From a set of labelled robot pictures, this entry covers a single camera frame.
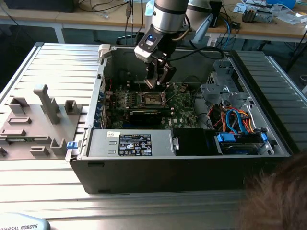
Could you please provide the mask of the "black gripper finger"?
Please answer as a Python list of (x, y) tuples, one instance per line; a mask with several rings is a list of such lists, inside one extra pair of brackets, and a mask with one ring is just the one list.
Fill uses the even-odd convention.
[(166, 62), (165, 65), (159, 70), (159, 85), (170, 82), (176, 70), (176, 67), (173, 67), (170, 63)]
[(152, 62), (146, 64), (147, 77), (145, 78), (145, 83), (148, 86), (156, 86), (158, 83), (159, 63), (159, 60), (153, 59)]

